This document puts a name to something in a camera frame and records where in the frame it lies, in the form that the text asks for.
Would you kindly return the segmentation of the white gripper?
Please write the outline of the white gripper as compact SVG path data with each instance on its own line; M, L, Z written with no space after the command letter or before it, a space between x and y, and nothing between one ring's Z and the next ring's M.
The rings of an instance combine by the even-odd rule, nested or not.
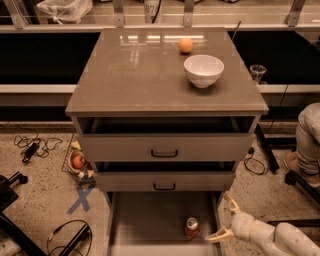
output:
M255 218L250 214L240 212L239 205L228 193L224 194L224 199L227 201L229 210L233 215L231 230L221 228L216 233L207 236L206 240L210 243L218 243L229 241L235 236L239 240L248 242Z

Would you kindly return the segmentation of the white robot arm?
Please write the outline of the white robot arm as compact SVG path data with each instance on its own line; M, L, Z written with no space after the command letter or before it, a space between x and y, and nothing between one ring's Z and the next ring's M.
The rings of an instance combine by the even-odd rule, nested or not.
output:
M236 201L225 194L232 215L231 227L221 228L206 237L211 243L232 238L257 245L266 256L320 256L320 247L300 229L287 222L276 227L240 210Z

